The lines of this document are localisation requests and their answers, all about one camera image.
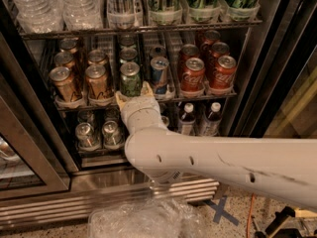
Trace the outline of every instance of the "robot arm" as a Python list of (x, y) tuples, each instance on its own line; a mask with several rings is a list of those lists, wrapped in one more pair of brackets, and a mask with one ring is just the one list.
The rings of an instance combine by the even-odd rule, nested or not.
[(192, 173), (317, 211), (317, 140), (192, 137), (167, 130), (153, 97), (121, 110), (129, 162), (161, 184)]

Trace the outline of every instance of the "bottle label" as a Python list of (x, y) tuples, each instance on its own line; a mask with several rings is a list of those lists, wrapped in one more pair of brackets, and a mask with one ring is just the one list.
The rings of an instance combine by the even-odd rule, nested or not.
[(215, 136), (218, 133), (220, 121), (210, 122), (205, 117), (201, 120), (199, 126), (200, 136)]

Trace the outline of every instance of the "refrigerator shelf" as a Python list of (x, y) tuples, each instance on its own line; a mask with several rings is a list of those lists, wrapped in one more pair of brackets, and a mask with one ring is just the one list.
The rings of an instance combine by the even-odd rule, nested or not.
[(19, 29), (20, 36), (24, 40), (41, 40), (41, 39), (62, 39), (69, 37), (86, 37), (86, 36), (113, 36), (123, 33), (157, 33), (157, 32), (182, 32), (182, 31), (197, 31), (197, 30), (222, 30), (222, 29), (237, 29), (237, 28), (249, 28), (255, 27), (261, 24), (263, 20), (256, 18), (252, 22), (217, 22), (213, 24), (180, 24), (177, 26), (143, 26), (128, 30), (115, 30), (110, 28), (95, 29), (95, 30), (77, 30), (77, 31), (60, 31), (44, 34), (26, 34)]

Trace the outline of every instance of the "floor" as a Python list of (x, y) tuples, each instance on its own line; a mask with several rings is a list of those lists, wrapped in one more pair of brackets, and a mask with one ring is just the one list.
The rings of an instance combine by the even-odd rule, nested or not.
[[(202, 205), (195, 206), (197, 209), (193, 219), (202, 219), (198, 225), (204, 233), (204, 238), (211, 237), (249, 237), (247, 236), (247, 223), (251, 208), (252, 194), (240, 190), (238, 188), (229, 187), (225, 195), (220, 200), (205, 201)], [(255, 223), (261, 231), (264, 231), (267, 226), (274, 220), (274, 214), (280, 212), (285, 204), (263, 196), (254, 197), (252, 206), (252, 216), (255, 221), (250, 224), (250, 237), (254, 237), (256, 228)], [(302, 225), (297, 219), (291, 219), (287, 222), (287, 226), (296, 227), (301, 233), (307, 235), (313, 233), (314, 226), (317, 222), (313, 222), (313, 226)], [(3, 238), (99, 238), (106, 236), (89, 236), (88, 220), (80, 219), (69, 221), (66, 223), (54, 223), (38, 227), (24, 228), (20, 230), (9, 230), (0, 232), (0, 237)]]

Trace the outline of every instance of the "clear plastic wrap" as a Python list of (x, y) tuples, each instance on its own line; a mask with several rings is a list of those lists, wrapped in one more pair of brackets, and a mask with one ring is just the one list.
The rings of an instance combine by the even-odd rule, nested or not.
[(89, 217), (89, 238), (203, 238), (207, 224), (199, 209), (176, 199), (95, 210)]

